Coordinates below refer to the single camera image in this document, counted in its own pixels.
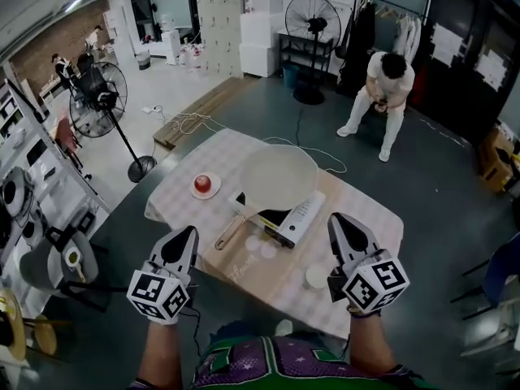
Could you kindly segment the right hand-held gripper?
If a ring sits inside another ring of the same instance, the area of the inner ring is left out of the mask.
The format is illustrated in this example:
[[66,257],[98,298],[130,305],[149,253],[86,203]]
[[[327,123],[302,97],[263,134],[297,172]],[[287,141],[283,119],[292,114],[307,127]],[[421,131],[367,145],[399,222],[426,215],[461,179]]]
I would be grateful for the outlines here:
[[348,275],[338,266],[327,277],[333,302],[348,298],[363,314],[369,314],[391,305],[409,287],[399,259],[387,250],[377,250],[375,235],[366,225],[349,215],[333,213],[327,229],[332,252],[341,266],[374,252]]

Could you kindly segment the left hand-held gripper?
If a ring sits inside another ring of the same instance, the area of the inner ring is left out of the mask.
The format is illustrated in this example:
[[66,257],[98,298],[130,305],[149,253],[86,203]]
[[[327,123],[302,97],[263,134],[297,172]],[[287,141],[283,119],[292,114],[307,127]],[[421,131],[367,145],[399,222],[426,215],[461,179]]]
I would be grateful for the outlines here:
[[185,280],[190,281],[188,274],[197,260],[198,244],[199,233],[193,225],[171,231],[157,241],[151,261],[133,272],[126,297],[149,321],[177,324],[180,311],[190,299]]

